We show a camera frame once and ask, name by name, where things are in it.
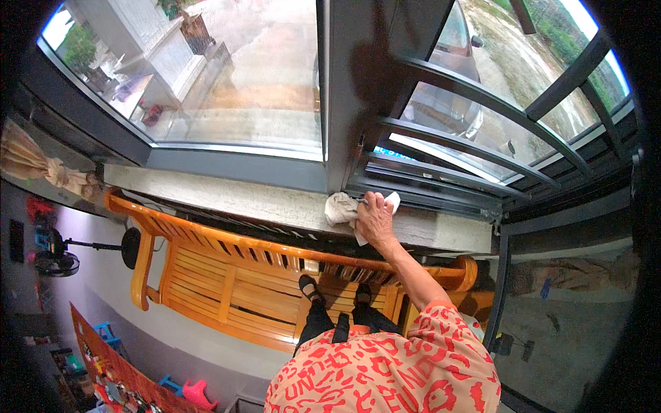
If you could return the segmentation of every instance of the tree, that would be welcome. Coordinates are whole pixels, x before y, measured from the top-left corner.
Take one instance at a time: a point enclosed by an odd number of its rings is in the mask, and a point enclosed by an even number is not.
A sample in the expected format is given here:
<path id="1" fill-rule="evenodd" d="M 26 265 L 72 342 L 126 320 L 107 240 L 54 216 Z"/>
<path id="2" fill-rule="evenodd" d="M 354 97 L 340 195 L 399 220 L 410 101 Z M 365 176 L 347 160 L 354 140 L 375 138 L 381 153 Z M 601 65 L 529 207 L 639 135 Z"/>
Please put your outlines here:
<path id="1" fill-rule="evenodd" d="M 97 47 L 92 42 L 93 38 L 92 30 L 78 23 L 74 23 L 69 29 L 62 42 L 62 46 L 67 50 L 62 60 L 70 69 L 84 75 L 89 72 L 89 65 L 94 61 L 97 52 Z"/>

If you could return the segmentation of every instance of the window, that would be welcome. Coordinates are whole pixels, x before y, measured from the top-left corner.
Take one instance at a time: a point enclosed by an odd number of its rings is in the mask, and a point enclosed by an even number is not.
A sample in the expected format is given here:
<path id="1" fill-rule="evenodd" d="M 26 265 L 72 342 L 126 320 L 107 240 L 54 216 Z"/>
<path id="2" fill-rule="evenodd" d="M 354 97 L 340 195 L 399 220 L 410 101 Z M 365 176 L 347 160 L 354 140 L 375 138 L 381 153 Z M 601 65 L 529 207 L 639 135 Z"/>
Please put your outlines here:
<path id="1" fill-rule="evenodd" d="M 631 92 L 613 51 L 608 52 L 588 79 L 611 114 Z"/>
<path id="2" fill-rule="evenodd" d="M 505 116 L 458 94 L 422 82 L 416 86 L 400 119 L 468 139 L 525 164 L 533 163 L 554 151 L 548 143 Z M 400 138 L 390 137 L 390 140 L 398 139 Z M 509 169 L 477 157 L 433 143 L 423 145 L 433 146 L 436 151 L 445 153 L 448 156 L 445 161 L 461 168 L 467 169 L 466 163 L 471 165 L 469 172 L 492 182 L 495 182 L 493 179 L 500 182 L 512 174 Z"/>
<path id="3" fill-rule="evenodd" d="M 540 119 L 565 142 L 599 122 L 599 116 L 580 89 L 574 89 L 562 102 Z"/>
<path id="4" fill-rule="evenodd" d="M 537 34 L 523 34 L 508 0 L 456 1 L 429 62 L 480 82 L 525 108 L 574 62 L 597 31 L 578 0 L 529 0 L 526 5 Z M 468 42 L 469 34 L 473 35 L 469 43 L 462 43 Z M 459 51 L 462 46 L 467 46 L 466 52 Z M 510 133 L 502 127 L 507 123 L 503 116 L 450 92 L 418 85 L 403 118 L 418 122 L 416 116 L 424 116 L 419 113 L 422 107 L 443 126 L 435 127 L 429 119 L 420 124 L 450 131 L 508 156 L 513 147 L 515 156 L 528 164 L 553 151 L 523 128 Z M 580 90 L 543 119 L 565 141 L 597 121 Z"/>
<path id="5" fill-rule="evenodd" d="M 561 235 L 572 226 L 613 232 Z M 614 237 L 621 226 L 601 217 L 510 237 L 494 364 L 504 385 L 554 412 L 573 412 L 592 390 L 629 318 L 639 259 L 630 237 Z"/>
<path id="6" fill-rule="evenodd" d="M 155 146 L 321 160 L 312 0 L 67 0 L 43 38 Z"/>

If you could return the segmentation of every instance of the curtain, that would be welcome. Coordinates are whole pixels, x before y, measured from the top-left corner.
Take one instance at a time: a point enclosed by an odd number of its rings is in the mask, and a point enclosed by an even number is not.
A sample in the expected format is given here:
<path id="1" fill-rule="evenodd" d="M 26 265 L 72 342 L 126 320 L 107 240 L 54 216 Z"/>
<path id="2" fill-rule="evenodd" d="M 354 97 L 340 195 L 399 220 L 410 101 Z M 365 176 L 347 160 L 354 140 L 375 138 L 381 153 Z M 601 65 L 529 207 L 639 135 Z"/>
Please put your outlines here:
<path id="1" fill-rule="evenodd" d="M 65 167 L 59 158 L 49 158 L 34 140 L 12 120 L 5 122 L 0 152 L 0 170 L 18 179 L 45 178 L 58 188 L 65 188 L 93 202 L 101 185 L 93 172 Z"/>

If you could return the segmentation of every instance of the white rag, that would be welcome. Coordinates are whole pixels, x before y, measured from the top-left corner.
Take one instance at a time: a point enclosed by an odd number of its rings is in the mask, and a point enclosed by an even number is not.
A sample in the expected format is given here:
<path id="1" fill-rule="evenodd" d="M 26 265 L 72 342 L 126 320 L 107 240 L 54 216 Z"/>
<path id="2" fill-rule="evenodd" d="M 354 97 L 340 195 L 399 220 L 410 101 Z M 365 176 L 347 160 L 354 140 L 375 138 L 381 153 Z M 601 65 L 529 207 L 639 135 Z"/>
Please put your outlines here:
<path id="1" fill-rule="evenodd" d="M 385 200 L 392 202 L 395 206 L 393 208 L 394 215 L 395 212 L 397 212 L 399 203 L 401 202 L 398 193 L 393 192 L 392 194 L 388 195 Z M 358 219 L 358 200 L 351 198 L 344 192 L 336 192 L 329 196 L 329 198 L 326 200 L 326 207 L 324 212 L 326 213 L 326 221 L 331 227 L 337 223 L 348 222 L 349 226 L 354 229 L 354 235 L 356 236 L 358 245 L 363 246 L 368 243 L 367 240 L 356 231 L 356 220 Z"/>

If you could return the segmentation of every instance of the blue sign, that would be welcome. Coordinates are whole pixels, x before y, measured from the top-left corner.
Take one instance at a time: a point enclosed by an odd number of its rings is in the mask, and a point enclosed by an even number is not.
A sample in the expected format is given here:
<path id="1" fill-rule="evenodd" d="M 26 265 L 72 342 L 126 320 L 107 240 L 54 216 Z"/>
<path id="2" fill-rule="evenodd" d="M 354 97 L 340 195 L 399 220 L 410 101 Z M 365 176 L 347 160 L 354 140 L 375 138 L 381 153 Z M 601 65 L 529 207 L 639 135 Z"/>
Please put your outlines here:
<path id="1" fill-rule="evenodd" d="M 401 153 L 397 153 L 395 151 L 390 151 L 388 149 L 384 149 L 380 146 L 375 146 L 374 147 L 374 152 L 383 153 L 384 155 L 388 155 L 388 156 L 392 156 L 392 157 L 404 158 L 404 159 L 408 159 L 410 161 L 415 161 L 416 160 L 416 159 L 413 159 L 413 158 L 409 158 L 406 155 L 402 155 Z"/>

